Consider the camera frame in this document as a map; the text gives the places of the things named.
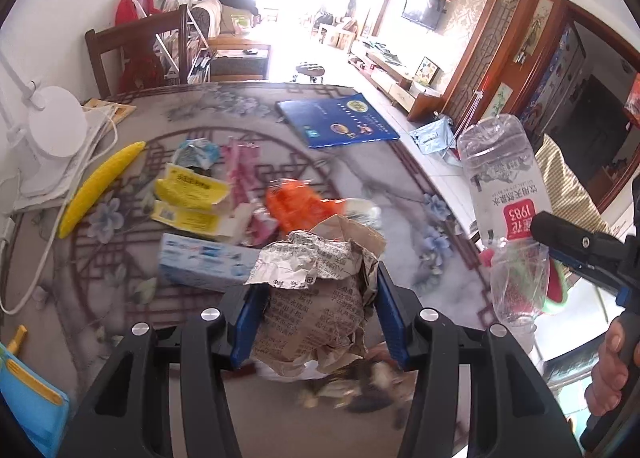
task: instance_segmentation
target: plastic bottle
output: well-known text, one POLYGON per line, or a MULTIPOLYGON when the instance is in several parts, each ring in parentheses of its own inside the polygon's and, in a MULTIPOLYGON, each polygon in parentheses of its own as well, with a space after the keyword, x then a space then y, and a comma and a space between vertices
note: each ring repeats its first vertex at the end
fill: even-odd
POLYGON ((490 281, 495 314, 519 335, 523 347, 532 346, 550 260, 548 248, 534 241, 529 229, 536 213, 551 212, 533 149, 520 121, 500 114, 466 129, 458 151, 482 243, 494 251, 490 281))

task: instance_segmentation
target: wall-mounted tv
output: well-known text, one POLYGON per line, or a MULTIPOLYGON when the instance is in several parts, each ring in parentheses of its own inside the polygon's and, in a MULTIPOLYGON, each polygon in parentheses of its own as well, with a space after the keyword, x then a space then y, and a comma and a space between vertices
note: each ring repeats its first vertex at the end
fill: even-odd
POLYGON ((445 0, 406 0, 402 17, 429 30, 435 30, 444 12, 445 3, 445 0))

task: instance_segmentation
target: tissue box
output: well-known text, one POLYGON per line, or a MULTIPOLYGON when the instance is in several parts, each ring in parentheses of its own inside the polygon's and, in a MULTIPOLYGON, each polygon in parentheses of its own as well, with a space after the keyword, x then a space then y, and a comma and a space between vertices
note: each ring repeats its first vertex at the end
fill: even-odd
POLYGON ((244 284, 259 254, 257 248, 163 234, 158 278, 164 284, 184 284, 224 292, 231 286, 244 284))

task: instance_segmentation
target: stool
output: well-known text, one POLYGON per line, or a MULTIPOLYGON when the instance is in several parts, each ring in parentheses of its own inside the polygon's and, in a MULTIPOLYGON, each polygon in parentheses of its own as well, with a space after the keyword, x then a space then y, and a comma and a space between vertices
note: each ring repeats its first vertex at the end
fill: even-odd
POLYGON ((296 74, 293 75, 291 82, 296 82, 298 80, 298 75, 308 76, 314 84, 318 81, 319 76, 320 84, 324 84, 324 68, 320 64, 316 64, 314 62, 300 62, 300 64, 296 66, 296 74))

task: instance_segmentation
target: silver screw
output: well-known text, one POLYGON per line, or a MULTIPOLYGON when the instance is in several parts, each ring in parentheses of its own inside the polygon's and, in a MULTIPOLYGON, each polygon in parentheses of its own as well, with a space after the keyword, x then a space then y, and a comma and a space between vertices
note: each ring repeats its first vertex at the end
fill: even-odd
POLYGON ((420 317, 425 321, 434 322, 437 321, 440 316, 438 315, 438 312, 432 308, 423 308, 420 310, 420 317))
POLYGON ((505 328, 501 324, 492 325, 491 328, 489 328, 489 331, 496 337, 504 337, 505 335, 507 335, 507 328, 505 328))
POLYGON ((149 331, 149 325, 147 323, 136 323, 131 328, 133 335, 144 335, 149 331))
POLYGON ((215 321, 218 317, 220 317, 220 310, 217 308, 207 308, 202 311, 200 314, 205 321, 215 321))

